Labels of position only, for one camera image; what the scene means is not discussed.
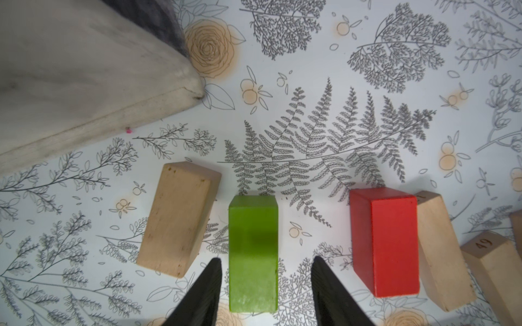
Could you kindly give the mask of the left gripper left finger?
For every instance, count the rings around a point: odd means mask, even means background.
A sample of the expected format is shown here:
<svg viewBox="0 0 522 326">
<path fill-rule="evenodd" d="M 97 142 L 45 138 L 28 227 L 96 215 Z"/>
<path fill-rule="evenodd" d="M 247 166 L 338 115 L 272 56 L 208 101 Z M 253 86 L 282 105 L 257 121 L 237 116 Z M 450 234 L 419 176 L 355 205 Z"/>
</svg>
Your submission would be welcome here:
<svg viewBox="0 0 522 326">
<path fill-rule="evenodd" d="M 217 321 L 222 284 L 222 263 L 212 258 L 163 326 L 209 325 Z"/>
</svg>

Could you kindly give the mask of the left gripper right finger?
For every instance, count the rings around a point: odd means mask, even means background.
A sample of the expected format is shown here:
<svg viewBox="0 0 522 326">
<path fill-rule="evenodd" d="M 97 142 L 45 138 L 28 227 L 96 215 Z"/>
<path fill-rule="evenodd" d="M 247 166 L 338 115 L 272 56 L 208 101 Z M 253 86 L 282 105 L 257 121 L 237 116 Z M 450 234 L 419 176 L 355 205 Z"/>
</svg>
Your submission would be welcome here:
<svg viewBox="0 0 522 326">
<path fill-rule="evenodd" d="M 316 256 L 311 267 L 315 315 L 321 325 L 371 325 L 374 323 L 359 307 L 329 265 Z"/>
</svg>

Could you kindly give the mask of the green wooden block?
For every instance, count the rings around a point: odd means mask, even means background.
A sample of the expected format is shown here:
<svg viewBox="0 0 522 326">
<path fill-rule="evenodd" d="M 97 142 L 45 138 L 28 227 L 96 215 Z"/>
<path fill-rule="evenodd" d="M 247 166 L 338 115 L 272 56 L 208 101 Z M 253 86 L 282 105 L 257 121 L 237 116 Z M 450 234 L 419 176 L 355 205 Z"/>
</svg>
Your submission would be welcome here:
<svg viewBox="0 0 522 326">
<path fill-rule="evenodd" d="M 279 208 L 274 196 L 236 196 L 228 208 L 229 308 L 278 309 Z"/>
</svg>

